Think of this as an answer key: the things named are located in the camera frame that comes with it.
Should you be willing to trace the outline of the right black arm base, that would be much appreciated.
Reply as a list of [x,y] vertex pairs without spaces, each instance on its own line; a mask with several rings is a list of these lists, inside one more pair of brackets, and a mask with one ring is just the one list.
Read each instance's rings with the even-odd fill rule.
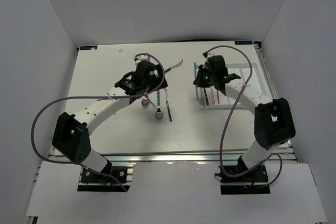
[[270,194],[268,175],[264,164],[239,176],[228,177],[219,166],[215,178],[219,179],[222,195],[265,195]]

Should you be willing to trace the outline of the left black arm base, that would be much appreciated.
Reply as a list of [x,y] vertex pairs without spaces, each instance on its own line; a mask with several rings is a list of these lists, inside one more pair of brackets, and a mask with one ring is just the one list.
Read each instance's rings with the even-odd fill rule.
[[97,193],[125,193],[129,190],[132,179],[132,169],[127,166],[112,166],[107,174],[102,176],[90,169],[82,168],[77,191]]

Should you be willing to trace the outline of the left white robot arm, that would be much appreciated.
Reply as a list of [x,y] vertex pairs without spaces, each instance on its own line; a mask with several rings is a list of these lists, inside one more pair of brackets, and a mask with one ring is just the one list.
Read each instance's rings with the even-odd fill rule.
[[112,164],[91,147],[90,135],[105,120],[145,93],[167,87],[166,81],[162,80],[163,74],[164,69],[160,64],[141,60],[136,70],[125,74],[104,98],[99,98],[74,114],[61,114],[57,120],[52,146],[73,164],[92,170],[98,181],[108,180]]

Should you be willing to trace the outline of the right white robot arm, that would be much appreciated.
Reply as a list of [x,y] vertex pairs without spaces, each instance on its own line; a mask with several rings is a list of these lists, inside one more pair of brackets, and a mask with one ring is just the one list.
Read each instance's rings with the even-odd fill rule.
[[229,174],[224,166],[222,172],[230,177],[250,181],[256,168],[272,156],[273,150],[292,139],[296,134],[289,103],[284,98],[273,99],[242,82],[241,77],[229,73],[222,56],[212,56],[199,65],[194,85],[198,88],[213,87],[223,95],[240,103],[254,116],[254,136],[250,148],[239,157],[237,173]]

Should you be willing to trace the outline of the pink handled knife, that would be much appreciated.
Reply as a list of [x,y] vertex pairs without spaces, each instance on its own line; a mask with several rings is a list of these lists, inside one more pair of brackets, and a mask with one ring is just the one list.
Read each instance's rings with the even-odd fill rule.
[[205,101],[205,97],[204,97],[204,91],[203,88],[199,88],[199,94],[200,94],[200,100],[201,100],[201,105],[205,106],[206,105],[206,101]]

